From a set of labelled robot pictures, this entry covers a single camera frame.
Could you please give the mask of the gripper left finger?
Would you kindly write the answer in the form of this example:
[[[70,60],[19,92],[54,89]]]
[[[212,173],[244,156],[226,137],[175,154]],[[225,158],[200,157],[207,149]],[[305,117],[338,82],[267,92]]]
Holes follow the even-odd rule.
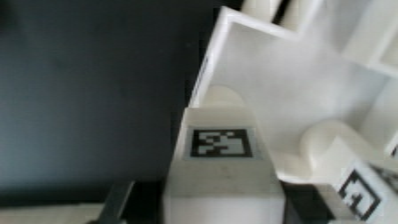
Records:
[[[131,181],[111,188],[100,224],[159,224],[159,183]]]

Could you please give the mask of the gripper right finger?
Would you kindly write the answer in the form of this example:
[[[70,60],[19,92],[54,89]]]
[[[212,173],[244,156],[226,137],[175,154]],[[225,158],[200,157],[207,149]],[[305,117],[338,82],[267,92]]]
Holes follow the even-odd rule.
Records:
[[[337,216],[312,184],[283,182],[287,195],[283,224],[330,224]]]

